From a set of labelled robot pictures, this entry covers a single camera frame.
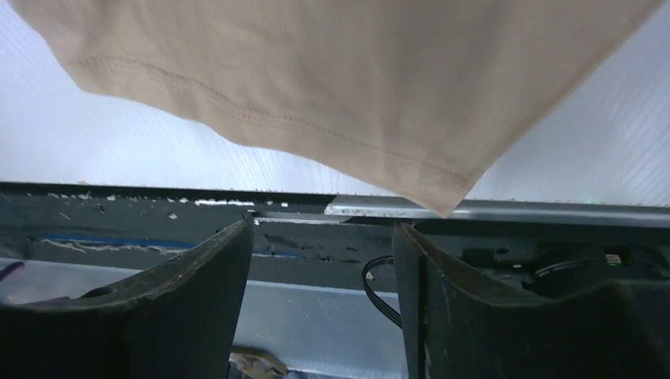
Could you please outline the beige t shirt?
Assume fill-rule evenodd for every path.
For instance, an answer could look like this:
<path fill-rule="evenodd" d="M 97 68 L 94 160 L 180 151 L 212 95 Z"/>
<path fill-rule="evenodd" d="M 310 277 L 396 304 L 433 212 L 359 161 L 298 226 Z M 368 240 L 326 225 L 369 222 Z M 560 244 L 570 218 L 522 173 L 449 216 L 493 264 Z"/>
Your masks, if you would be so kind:
<path fill-rule="evenodd" d="M 82 90 L 449 215 L 659 1 L 14 1 Z"/>

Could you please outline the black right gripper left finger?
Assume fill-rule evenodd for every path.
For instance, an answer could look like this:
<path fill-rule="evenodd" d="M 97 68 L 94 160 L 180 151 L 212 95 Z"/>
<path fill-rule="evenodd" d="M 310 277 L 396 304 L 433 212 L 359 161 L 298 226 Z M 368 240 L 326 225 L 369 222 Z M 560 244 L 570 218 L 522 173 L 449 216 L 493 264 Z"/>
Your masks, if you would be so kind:
<path fill-rule="evenodd" d="M 253 240 L 239 221 L 80 298 L 2 306 L 2 377 L 225 378 Z"/>

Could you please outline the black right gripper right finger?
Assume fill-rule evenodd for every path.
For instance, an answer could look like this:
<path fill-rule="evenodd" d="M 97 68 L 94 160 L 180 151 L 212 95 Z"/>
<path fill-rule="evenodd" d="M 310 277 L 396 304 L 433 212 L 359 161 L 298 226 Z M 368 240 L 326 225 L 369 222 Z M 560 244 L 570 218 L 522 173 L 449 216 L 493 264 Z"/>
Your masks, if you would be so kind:
<path fill-rule="evenodd" d="M 541 243 L 524 263 L 455 257 L 395 227 L 411 378 L 666 378 L 669 259 L 657 247 Z"/>

